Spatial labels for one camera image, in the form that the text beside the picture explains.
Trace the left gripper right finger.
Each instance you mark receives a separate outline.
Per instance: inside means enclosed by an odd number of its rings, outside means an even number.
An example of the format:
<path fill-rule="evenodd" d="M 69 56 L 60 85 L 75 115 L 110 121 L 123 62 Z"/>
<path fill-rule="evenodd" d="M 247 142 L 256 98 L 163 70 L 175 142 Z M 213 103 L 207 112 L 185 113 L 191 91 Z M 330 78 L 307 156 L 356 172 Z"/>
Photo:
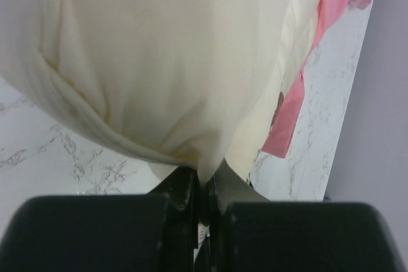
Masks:
<path fill-rule="evenodd" d="M 405 271 L 369 204 L 270 201 L 224 162 L 210 185 L 214 271 Z"/>

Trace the cream pillow with bear print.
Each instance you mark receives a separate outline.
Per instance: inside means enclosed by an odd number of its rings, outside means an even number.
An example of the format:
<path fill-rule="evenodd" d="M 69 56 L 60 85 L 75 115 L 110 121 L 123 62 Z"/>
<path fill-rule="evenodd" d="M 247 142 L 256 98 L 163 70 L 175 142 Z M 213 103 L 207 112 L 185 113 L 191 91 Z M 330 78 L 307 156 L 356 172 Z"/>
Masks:
<path fill-rule="evenodd" d="M 319 0 L 1 0 L 1 76 L 99 145 L 254 169 L 314 40 Z"/>

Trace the pink satin pillowcase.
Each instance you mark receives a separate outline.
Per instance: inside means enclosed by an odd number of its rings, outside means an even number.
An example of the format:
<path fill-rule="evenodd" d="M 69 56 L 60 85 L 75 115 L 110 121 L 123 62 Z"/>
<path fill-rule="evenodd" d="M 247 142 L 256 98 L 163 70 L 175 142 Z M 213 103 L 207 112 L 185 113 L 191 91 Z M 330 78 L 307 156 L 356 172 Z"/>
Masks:
<path fill-rule="evenodd" d="M 317 6 L 317 26 L 313 45 L 317 47 L 325 32 L 341 17 L 347 6 L 364 10 L 371 0 L 320 0 Z M 285 158 L 290 148 L 298 117 L 305 96 L 303 70 L 305 63 L 300 67 L 300 72 L 287 94 L 271 124 L 271 131 L 266 140 L 263 152 L 278 158 Z"/>

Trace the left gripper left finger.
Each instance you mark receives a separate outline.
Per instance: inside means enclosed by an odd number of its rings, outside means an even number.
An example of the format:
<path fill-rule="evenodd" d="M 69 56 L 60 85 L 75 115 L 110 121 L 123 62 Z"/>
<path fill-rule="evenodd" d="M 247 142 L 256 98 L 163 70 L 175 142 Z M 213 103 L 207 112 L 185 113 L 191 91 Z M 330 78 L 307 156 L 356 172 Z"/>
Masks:
<path fill-rule="evenodd" d="M 2 271 L 192 271 L 196 173 L 178 168 L 147 194 L 39 196 L 14 214 Z"/>

